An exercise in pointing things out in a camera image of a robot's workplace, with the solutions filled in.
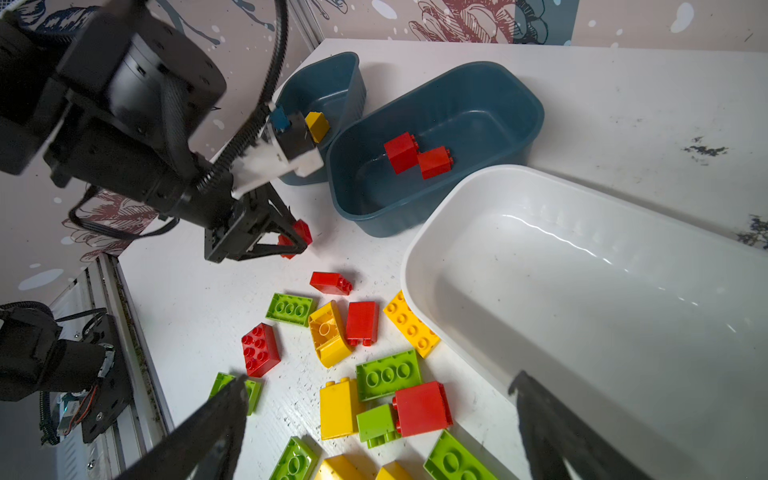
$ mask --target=blue bin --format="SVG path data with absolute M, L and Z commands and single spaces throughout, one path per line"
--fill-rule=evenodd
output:
M 333 205 L 373 237 L 425 221 L 464 177 L 498 164 L 525 164 L 544 123 L 541 102 L 506 68 L 458 66 L 349 126 L 326 158 Z M 409 132 L 419 150 L 445 146 L 450 172 L 422 179 L 418 166 L 395 175 L 384 143 Z
M 318 145 L 320 156 L 327 162 L 328 147 L 340 131 L 362 117 L 366 103 L 366 85 L 360 74 L 360 59 L 356 53 L 345 51 L 325 60 L 307 65 L 285 84 L 275 103 L 286 114 L 300 111 L 306 117 L 311 111 L 321 111 L 331 125 Z M 328 180 L 323 167 L 308 177 L 291 172 L 280 179 L 289 185 L 317 184 Z

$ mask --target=green block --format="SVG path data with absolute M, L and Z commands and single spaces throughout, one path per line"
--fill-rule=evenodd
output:
M 389 404 L 359 413 L 357 429 L 360 431 L 360 441 L 367 442 L 369 449 L 402 437 L 395 428 L 395 419 Z
M 317 455 L 299 437 L 291 437 L 270 480 L 306 480 L 317 465 Z
M 266 311 L 266 317 L 277 322 L 309 326 L 313 303 L 311 298 L 275 293 L 270 308 Z
M 422 384 L 415 350 L 361 363 L 356 370 L 360 402 L 394 395 L 398 390 Z
M 443 430 L 440 439 L 424 463 L 435 480 L 498 480 L 469 450 Z
M 210 390 L 210 395 L 208 398 L 213 398 L 214 395 L 216 395 L 222 388 L 224 388 L 227 383 L 231 382 L 232 380 L 235 380 L 234 376 L 219 372 L 219 374 L 216 375 L 214 387 Z M 246 380 L 245 390 L 248 391 L 247 415 L 250 415 L 256 410 L 256 405 L 259 403 L 259 397 L 261 396 L 261 384 L 254 382 L 253 380 Z

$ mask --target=yellow toy brick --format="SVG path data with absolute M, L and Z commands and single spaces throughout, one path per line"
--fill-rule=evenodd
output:
M 310 315 L 312 342 L 317 358 L 327 369 L 344 360 L 352 349 L 344 340 L 344 324 L 335 300 L 320 307 Z
M 357 380 L 343 378 L 328 382 L 320 390 L 320 438 L 348 437 L 357 433 L 357 414 L 366 407 L 357 396 Z
M 424 322 L 419 320 L 413 314 L 411 308 L 406 303 L 406 298 L 402 295 L 402 290 L 397 294 L 394 300 L 386 306 L 384 313 L 392 320 L 400 333 L 408 340 L 416 352 L 423 359 L 440 343 L 440 337 L 431 331 Z
M 323 460 L 315 480 L 366 480 L 366 478 L 344 455 L 338 455 Z
M 323 138 L 328 133 L 328 130 L 331 129 L 330 124 L 326 120 L 326 116 L 323 115 L 322 112 L 311 111 L 306 115 L 304 121 L 306 122 L 306 126 L 309 128 L 310 133 L 312 134 L 312 139 L 316 144 L 323 141 Z
M 376 480 L 413 480 L 413 478 L 398 462 L 392 462 L 379 470 Z

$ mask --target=red toy brick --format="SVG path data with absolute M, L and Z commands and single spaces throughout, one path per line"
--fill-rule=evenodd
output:
M 453 425 L 445 389 L 439 382 L 400 390 L 392 399 L 399 420 L 395 424 L 404 437 L 447 429 Z
M 352 302 L 346 317 L 346 341 L 352 346 L 371 346 L 379 338 L 379 304 Z
M 445 147 L 437 147 L 434 150 L 419 154 L 418 158 L 424 180 L 451 171 L 451 165 L 453 165 L 450 151 Z
M 330 295 L 349 295 L 352 291 L 352 284 L 341 276 L 341 273 L 315 272 L 312 274 L 310 285 Z
M 293 224 L 293 229 L 296 231 L 296 233 L 299 234 L 299 237 L 301 237 L 307 245 L 312 244 L 312 234 L 310 233 L 310 226 L 306 224 L 304 220 L 297 220 Z M 290 238 L 286 237 L 285 235 L 280 235 L 277 237 L 277 244 L 278 245 L 293 245 L 293 242 L 290 241 Z M 280 255 L 281 257 L 285 257 L 288 260 L 294 258 L 296 254 L 293 255 Z
M 248 376 L 258 379 L 280 363 L 280 353 L 275 343 L 272 327 L 260 323 L 243 337 L 243 356 Z
M 419 145 L 416 143 L 415 137 L 408 132 L 385 143 L 384 150 L 386 150 L 386 156 L 389 157 L 389 163 L 392 164 L 396 174 L 401 174 L 410 167 L 415 167 L 419 162 L 417 158 Z

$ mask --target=white table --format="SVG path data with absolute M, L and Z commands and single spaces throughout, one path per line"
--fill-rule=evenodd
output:
M 342 51 L 360 56 L 365 113 L 457 65 L 495 61 L 544 105 L 530 166 L 731 237 L 750 214 L 768 215 L 768 55 L 333 39 L 304 65 Z M 684 150 L 692 145 L 727 150 L 709 157 Z M 208 263 L 203 231 L 189 223 L 134 242 L 120 257 L 175 425 L 207 399 L 217 372 L 244 370 L 240 337 L 263 321 L 273 293 L 319 297 L 320 305 L 335 298 L 346 317 L 347 301 L 377 300 L 383 308 L 400 290 L 400 263 L 415 229 L 368 237 L 336 213 L 327 184 L 274 183 L 315 240 L 290 261 Z M 314 270 L 344 273 L 352 295 L 317 295 L 309 285 Z M 324 455 L 351 455 L 366 474 L 397 459 L 415 478 L 425 477 L 420 465 L 437 433 L 370 451 L 356 436 L 319 440 L 325 382 L 354 377 L 357 363 L 409 348 L 383 314 L 377 344 L 358 347 L 331 369 L 320 365 L 308 329 L 281 323 L 276 334 L 283 361 L 267 374 L 257 413 L 248 418 L 236 478 L 268 478 L 291 435 L 311 437 Z M 422 371 L 445 383 L 467 433 L 519 478 L 530 478 L 517 413 L 502 394 L 444 344 Z

